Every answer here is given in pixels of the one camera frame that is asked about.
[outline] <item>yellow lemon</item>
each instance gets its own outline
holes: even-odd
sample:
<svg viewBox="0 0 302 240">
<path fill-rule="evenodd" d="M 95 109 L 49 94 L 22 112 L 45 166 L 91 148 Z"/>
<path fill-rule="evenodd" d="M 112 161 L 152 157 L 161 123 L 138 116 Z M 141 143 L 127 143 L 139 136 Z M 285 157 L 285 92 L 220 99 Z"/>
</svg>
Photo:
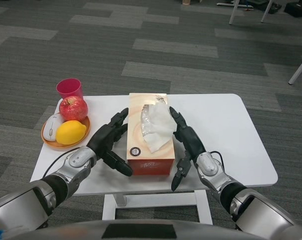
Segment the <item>yellow lemon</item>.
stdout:
<svg viewBox="0 0 302 240">
<path fill-rule="evenodd" d="M 59 144 L 70 145 L 80 141 L 86 131 L 86 126 L 76 120 L 66 121 L 59 126 L 55 139 Z"/>
</svg>

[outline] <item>tissue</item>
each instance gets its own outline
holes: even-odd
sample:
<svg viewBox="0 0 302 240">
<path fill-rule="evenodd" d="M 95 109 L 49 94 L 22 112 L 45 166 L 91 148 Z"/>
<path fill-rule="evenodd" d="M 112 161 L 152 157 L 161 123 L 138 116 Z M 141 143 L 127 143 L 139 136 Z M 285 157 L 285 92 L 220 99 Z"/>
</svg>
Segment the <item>tissue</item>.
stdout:
<svg viewBox="0 0 302 240">
<path fill-rule="evenodd" d="M 144 105 L 141 113 L 141 130 L 151 153 L 167 143 L 176 131 L 168 105 L 157 102 L 155 105 Z"/>
</svg>

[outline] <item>plastic cup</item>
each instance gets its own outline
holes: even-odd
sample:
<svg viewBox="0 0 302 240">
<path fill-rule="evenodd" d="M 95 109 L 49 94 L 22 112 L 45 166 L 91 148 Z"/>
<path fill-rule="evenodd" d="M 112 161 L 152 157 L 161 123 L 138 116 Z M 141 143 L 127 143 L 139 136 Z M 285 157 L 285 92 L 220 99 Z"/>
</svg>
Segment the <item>plastic cup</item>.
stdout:
<svg viewBox="0 0 302 240">
<path fill-rule="evenodd" d="M 83 98 L 82 85 L 79 79 L 67 78 L 56 85 L 56 90 L 64 99 L 68 96 L 78 96 Z"/>
</svg>

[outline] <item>round plate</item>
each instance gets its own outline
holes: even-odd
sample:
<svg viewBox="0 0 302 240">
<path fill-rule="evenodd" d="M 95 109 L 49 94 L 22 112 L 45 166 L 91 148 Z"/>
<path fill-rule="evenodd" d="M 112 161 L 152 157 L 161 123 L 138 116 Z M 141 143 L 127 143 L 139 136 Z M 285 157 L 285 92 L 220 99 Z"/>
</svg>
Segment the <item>round plate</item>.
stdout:
<svg viewBox="0 0 302 240">
<path fill-rule="evenodd" d="M 43 137 L 43 130 L 44 130 L 44 126 L 45 126 L 46 122 L 44 123 L 44 125 L 42 127 L 42 130 L 41 130 L 41 138 L 42 138 L 43 142 L 45 142 L 47 145 L 49 145 L 52 148 L 57 148 L 57 149 L 65 149 L 65 148 L 69 148 L 71 146 L 77 145 L 77 144 L 79 144 L 80 142 L 82 142 L 86 138 L 86 136 L 89 134 L 90 127 L 91 127 L 90 119 L 88 117 L 86 117 L 83 121 L 81 121 L 81 123 L 86 126 L 85 135 L 84 135 L 84 137 L 80 141 L 77 141 L 74 144 L 63 145 L 63 144 L 58 143 L 57 141 L 48 141 L 48 140 L 46 140 Z"/>
</svg>

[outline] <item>black cable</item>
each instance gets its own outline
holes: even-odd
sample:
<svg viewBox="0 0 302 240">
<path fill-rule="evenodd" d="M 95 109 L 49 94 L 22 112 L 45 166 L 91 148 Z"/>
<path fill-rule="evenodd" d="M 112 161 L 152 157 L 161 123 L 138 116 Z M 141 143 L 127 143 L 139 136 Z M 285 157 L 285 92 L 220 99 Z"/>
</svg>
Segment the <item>black cable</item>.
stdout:
<svg viewBox="0 0 302 240">
<path fill-rule="evenodd" d="M 211 154 L 218 154 L 218 155 L 220 156 L 221 162 L 222 162 L 222 166 L 223 166 L 223 168 L 224 168 L 224 170 L 225 170 L 224 162 L 223 162 L 223 158 L 222 158 L 221 153 L 220 153 L 219 151 L 211 151 L 210 153 L 211 153 Z"/>
<path fill-rule="evenodd" d="M 47 172 L 51 169 L 51 167 L 56 163 L 56 161 L 58 161 L 62 156 L 64 156 L 64 155 L 70 153 L 71 151 L 74 151 L 74 150 L 76 150 L 76 149 L 79 149 L 79 148 L 80 148 L 80 147 L 78 146 L 78 147 L 76 147 L 76 148 L 74 148 L 74 149 L 71 149 L 71 150 L 69 150 L 69 151 L 66 151 L 65 153 L 63 153 L 63 154 L 61 154 L 60 156 L 58 156 L 57 159 L 55 159 L 55 160 L 53 161 L 53 163 L 52 163 L 52 164 L 48 167 L 48 169 L 45 171 L 45 173 L 44 173 L 44 175 L 43 175 L 43 178 L 46 176 Z"/>
</svg>

